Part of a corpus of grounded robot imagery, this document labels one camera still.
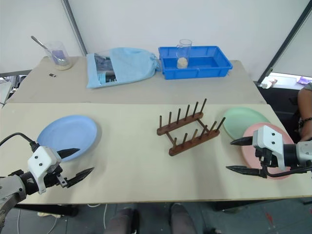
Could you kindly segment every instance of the wall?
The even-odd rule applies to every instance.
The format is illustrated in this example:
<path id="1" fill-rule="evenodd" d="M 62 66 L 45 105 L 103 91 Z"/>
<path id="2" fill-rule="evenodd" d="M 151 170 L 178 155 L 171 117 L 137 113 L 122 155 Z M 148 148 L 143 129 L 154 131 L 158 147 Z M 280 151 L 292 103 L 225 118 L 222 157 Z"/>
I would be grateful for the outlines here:
<path id="1" fill-rule="evenodd" d="M 88 52 L 218 45 L 258 80 L 308 0 L 69 0 Z"/>
<path id="2" fill-rule="evenodd" d="M 31 35 L 60 40 L 69 55 L 81 55 L 59 0 L 0 0 L 0 30 L 0 73 L 32 69 L 45 56 Z"/>
<path id="3" fill-rule="evenodd" d="M 273 67 L 274 72 L 312 77 L 312 13 Z"/>

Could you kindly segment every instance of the drawstring bag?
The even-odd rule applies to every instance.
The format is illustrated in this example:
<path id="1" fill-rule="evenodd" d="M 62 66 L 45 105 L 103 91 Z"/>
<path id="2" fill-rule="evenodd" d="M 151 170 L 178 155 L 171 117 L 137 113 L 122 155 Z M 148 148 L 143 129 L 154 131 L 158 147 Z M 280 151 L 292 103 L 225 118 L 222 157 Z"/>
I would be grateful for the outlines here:
<path id="1" fill-rule="evenodd" d="M 159 70 L 156 56 L 143 49 L 120 47 L 87 54 L 87 88 L 99 88 L 147 79 Z"/>

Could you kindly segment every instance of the blue plate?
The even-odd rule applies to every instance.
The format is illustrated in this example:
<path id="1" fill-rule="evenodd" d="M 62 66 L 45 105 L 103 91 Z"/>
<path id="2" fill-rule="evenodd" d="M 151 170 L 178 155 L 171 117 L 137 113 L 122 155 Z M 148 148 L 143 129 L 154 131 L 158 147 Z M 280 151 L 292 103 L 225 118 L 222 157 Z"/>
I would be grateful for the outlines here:
<path id="1" fill-rule="evenodd" d="M 56 151 L 70 148 L 80 149 L 62 159 L 69 161 L 86 152 L 97 137 L 97 125 L 87 116 L 66 116 L 50 123 L 39 134 L 37 142 Z"/>

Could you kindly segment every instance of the pink plate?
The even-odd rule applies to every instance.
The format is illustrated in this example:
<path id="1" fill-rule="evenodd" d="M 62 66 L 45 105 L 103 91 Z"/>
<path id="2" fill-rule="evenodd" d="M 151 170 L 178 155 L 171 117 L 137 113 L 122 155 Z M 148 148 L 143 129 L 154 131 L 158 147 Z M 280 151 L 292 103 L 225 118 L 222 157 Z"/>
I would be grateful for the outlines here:
<path id="1" fill-rule="evenodd" d="M 279 127 L 276 127 L 275 125 L 273 124 L 270 124 L 270 123 L 256 123 L 252 126 L 250 126 L 244 133 L 244 137 L 251 137 L 253 134 L 254 134 L 254 131 L 259 129 L 260 127 L 264 126 L 264 125 L 267 125 L 269 126 L 270 128 L 274 129 L 275 131 L 279 132 L 280 134 L 282 134 L 283 136 L 283 141 L 285 144 L 293 144 L 293 140 L 290 138 L 290 136 L 285 133 L 282 129 L 280 129 Z M 261 168 L 261 165 L 260 165 L 260 161 L 257 157 L 254 156 L 255 154 L 255 148 L 252 146 L 252 145 L 247 145 L 247 146 L 242 146 L 242 153 L 243 153 L 243 157 L 245 159 L 245 161 L 247 162 L 247 165 L 250 167 L 250 168 Z M 286 167 L 286 170 L 285 171 L 282 171 L 280 170 L 279 168 L 268 168 L 268 171 L 271 173 L 271 174 L 276 174 L 276 173 L 279 173 L 279 172 L 286 172 L 286 171 L 289 171 L 290 170 L 290 167 Z M 269 177 L 270 179 L 284 179 L 284 178 L 287 178 L 289 177 L 289 175 L 286 175 L 286 176 L 282 176 L 282 177 L 277 177 L 277 178 L 273 178 L 273 177 Z"/>

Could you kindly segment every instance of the spoon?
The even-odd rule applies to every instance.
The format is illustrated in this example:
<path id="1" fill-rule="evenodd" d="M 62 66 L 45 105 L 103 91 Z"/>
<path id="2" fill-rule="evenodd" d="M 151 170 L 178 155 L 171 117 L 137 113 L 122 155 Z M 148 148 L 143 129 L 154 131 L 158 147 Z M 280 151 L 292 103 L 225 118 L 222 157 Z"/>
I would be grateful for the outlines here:
<path id="1" fill-rule="evenodd" d="M 48 51 L 50 55 L 52 55 L 53 57 L 55 57 L 56 60 L 58 61 L 59 65 L 65 66 L 65 65 L 68 64 L 68 61 L 67 61 L 67 60 L 56 57 L 56 56 L 55 56 L 44 44 L 42 44 L 37 38 L 35 38 L 34 36 L 31 36 L 31 39 L 34 40 L 38 45 L 40 45 L 41 47 L 43 47 L 46 51 Z"/>

